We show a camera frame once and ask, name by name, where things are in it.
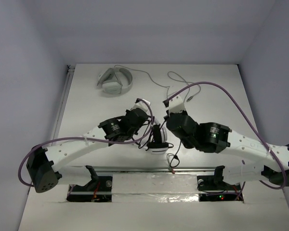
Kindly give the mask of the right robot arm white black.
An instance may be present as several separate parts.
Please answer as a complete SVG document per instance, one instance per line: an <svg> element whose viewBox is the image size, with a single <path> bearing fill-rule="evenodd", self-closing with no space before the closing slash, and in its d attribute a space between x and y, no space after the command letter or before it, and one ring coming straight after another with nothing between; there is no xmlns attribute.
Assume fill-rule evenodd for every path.
<svg viewBox="0 0 289 231"><path fill-rule="evenodd" d="M171 113L164 119L167 129L180 139L186 149L233 155L251 161L236 167L217 166L212 178L216 188L259 180L289 187L289 144L263 144L218 123L199 124L187 112Z"/></svg>

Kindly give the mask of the black white headphones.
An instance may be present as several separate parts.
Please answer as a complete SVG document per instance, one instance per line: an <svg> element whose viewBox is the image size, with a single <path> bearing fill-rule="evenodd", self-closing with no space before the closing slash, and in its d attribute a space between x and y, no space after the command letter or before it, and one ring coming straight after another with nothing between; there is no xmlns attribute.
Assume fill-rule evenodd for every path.
<svg viewBox="0 0 289 231"><path fill-rule="evenodd" d="M144 148L146 152L149 152L152 155L160 155L165 154L169 149L174 147L167 139L168 135L166 128L163 124L155 120L148 138L136 142L135 145L137 145L139 149Z"/></svg>

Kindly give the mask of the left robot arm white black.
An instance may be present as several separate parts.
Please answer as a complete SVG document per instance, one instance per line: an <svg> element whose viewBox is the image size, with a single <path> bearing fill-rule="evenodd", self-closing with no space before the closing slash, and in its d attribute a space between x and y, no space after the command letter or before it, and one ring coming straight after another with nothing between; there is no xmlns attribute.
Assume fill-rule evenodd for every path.
<svg viewBox="0 0 289 231"><path fill-rule="evenodd" d="M26 168L37 193L44 193L56 185L79 185L87 190L97 186L98 177L93 166L71 166L70 163L93 151L113 144L130 144L132 137L149 119L141 108L127 110L123 116L101 122L80 137L56 139L52 146L40 144L32 148Z"/></svg>

